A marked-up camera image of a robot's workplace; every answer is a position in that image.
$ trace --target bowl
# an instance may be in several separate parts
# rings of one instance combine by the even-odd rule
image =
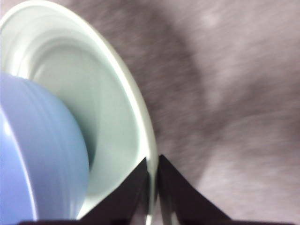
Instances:
[[[149,215],[158,154],[143,97],[111,45],[86,21],[49,1],[26,1],[3,16],[1,70],[39,83],[77,120],[90,162],[81,218],[147,159]]]
[[[76,219],[89,162],[73,115],[32,81],[1,74],[1,224]]]

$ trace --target black object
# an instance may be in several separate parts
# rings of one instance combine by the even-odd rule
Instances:
[[[166,159],[159,157],[158,189],[164,225],[288,225],[231,220],[207,200]]]
[[[157,182],[164,225],[291,225],[231,220],[195,190],[163,155],[159,157]],[[149,174],[144,159],[80,221],[22,222],[19,225],[144,225],[148,194]]]

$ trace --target blurry background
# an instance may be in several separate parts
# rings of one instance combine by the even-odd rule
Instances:
[[[114,46],[198,191],[234,219],[300,224],[299,0],[55,2]]]

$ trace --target ceramic dish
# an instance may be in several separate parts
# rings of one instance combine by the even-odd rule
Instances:
[[[1,224],[76,219],[89,181],[83,135],[49,91],[1,73]]]
[[[129,70],[87,22],[48,1],[27,1],[2,18],[1,70],[58,96],[83,133],[90,162],[78,218],[110,194],[144,158],[155,199],[158,156],[149,114]]]

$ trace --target plate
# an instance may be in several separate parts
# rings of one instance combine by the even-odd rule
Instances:
[[[147,158],[150,205],[158,154],[142,95],[124,62],[86,21],[48,1],[26,1],[2,18],[1,71],[33,80],[76,118],[89,162],[88,193],[78,218],[110,194]]]

